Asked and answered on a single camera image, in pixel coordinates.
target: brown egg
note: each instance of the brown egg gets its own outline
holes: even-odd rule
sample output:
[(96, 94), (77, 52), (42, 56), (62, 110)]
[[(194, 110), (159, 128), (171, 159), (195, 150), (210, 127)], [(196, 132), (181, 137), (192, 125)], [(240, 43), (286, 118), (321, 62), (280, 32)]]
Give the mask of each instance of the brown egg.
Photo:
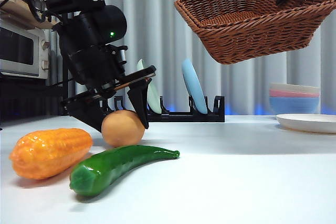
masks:
[(130, 110), (108, 114), (101, 125), (101, 134), (113, 147), (138, 144), (145, 132), (138, 115)]

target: orange corn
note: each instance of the orange corn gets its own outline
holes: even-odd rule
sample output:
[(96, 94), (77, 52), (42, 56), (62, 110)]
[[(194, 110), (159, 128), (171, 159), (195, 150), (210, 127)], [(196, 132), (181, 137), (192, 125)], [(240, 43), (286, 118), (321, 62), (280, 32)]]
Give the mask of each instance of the orange corn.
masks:
[(9, 159), (17, 175), (44, 179), (79, 162), (91, 146), (90, 134), (81, 129), (34, 131), (17, 141)]

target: shelf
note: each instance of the shelf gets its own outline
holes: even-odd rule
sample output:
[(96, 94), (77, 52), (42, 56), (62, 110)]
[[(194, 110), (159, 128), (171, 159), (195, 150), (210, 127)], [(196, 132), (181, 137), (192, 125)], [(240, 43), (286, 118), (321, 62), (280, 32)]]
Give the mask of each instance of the shelf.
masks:
[(0, 9), (0, 17), (4, 20), (11, 20), (16, 24), (21, 24), (25, 29), (51, 29), (57, 22), (45, 21), (39, 23), (31, 14), (28, 5), (22, 0), (9, 0)]

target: green chili pepper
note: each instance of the green chili pepper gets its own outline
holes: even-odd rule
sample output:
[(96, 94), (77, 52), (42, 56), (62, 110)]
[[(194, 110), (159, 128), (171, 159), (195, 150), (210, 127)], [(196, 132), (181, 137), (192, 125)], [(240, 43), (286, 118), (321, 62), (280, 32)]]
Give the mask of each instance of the green chili pepper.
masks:
[(70, 188), (83, 196), (95, 196), (129, 170), (160, 159), (176, 159), (179, 151), (129, 145), (113, 148), (77, 164), (70, 174)]

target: oven door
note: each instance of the oven door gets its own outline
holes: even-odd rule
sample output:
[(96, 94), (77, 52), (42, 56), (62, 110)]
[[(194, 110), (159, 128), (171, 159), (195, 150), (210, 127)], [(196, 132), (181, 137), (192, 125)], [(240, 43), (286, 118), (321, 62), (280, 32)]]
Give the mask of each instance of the oven door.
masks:
[(16, 76), (39, 76), (39, 37), (8, 22), (0, 25), (0, 71)]

